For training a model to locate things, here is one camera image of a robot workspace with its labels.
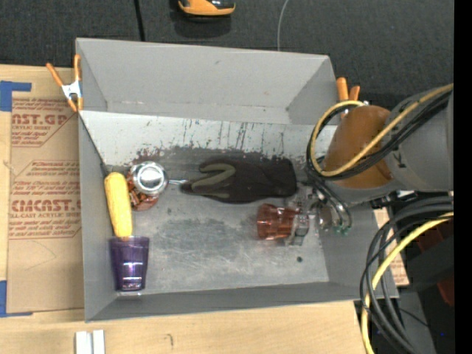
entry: cardboard box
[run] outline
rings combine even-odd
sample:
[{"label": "cardboard box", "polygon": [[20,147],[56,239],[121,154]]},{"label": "cardboard box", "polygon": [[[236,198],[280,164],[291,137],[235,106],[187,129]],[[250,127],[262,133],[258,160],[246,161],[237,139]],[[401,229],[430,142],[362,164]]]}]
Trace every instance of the cardboard box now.
[{"label": "cardboard box", "polygon": [[[71,69],[58,71],[70,82]],[[3,163],[11,179],[9,203],[2,200],[7,312],[81,308],[77,115],[46,67],[0,66],[0,80],[32,84],[30,92],[13,92],[11,154]]]},{"label": "cardboard box", "polygon": [[[348,236],[312,231],[303,246],[287,247],[254,234],[258,206],[284,201],[231,206],[169,187],[155,207],[133,214],[134,234],[151,238],[145,290],[114,290],[108,249],[102,162],[125,170],[153,159],[171,178],[188,179],[210,156],[284,156],[306,181],[311,131],[337,99],[329,57],[83,38],[76,45],[87,321],[359,298],[377,230],[369,206],[352,210]],[[319,140],[322,149],[330,138]]]}]

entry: silver can lid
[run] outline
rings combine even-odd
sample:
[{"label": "silver can lid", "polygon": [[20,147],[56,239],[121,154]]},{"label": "silver can lid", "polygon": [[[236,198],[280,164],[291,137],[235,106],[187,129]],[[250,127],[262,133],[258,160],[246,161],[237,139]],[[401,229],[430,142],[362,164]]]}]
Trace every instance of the silver can lid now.
[{"label": "silver can lid", "polygon": [[169,179],[165,169],[156,162],[142,162],[131,168],[133,183],[146,195],[158,195],[165,190]]}]

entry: dark stain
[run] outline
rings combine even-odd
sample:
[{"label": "dark stain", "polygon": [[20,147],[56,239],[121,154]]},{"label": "dark stain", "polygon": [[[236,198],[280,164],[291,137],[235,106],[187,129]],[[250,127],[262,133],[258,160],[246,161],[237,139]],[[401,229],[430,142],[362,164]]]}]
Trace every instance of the dark stain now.
[{"label": "dark stain", "polygon": [[170,347],[172,347],[172,350],[174,348],[174,338],[172,337],[172,334],[167,334],[167,337],[169,337],[169,341],[170,341]]}]

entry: black carpet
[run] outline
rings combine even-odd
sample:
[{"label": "black carpet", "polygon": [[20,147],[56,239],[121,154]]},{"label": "black carpet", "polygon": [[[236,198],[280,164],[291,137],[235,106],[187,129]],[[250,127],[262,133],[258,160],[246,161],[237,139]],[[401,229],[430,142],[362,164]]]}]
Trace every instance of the black carpet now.
[{"label": "black carpet", "polygon": [[[229,19],[191,22],[139,0],[146,41],[329,55],[363,100],[392,107],[454,81],[454,0],[235,0]],[[76,37],[139,41],[133,0],[0,0],[0,63],[71,66]]]}]

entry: blue tape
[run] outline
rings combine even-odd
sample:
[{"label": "blue tape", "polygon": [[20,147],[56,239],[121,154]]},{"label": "blue tape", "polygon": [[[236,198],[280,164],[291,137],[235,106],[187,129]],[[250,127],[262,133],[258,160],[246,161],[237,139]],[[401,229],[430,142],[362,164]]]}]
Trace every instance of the blue tape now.
[{"label": "blue tape", "polygon": [[0,111],[12,111],[13,91],[31,91],[31,83],[0,81]]},{"label": "blue tape", "polygon": [[28,316],[31,313],[7,313],[7,281],[0,281],[0,319],[11,316]]}]

